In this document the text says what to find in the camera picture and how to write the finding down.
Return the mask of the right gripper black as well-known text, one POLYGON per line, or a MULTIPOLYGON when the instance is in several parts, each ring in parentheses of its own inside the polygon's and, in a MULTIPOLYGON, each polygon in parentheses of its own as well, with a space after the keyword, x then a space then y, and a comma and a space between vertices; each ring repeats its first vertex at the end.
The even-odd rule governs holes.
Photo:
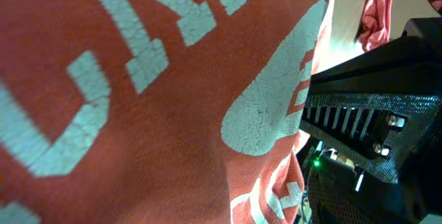
POLYGON ((313 223, 440 223, 441 19, 314 75, 300 128, 313 223))

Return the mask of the red t-shirt with logo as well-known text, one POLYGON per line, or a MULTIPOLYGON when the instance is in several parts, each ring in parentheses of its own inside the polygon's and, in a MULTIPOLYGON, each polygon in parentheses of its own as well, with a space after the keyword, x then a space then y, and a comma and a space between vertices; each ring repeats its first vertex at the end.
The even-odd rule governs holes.
POLYGON ((2 223, 293 223, 334 0, 1 0, 2 223))

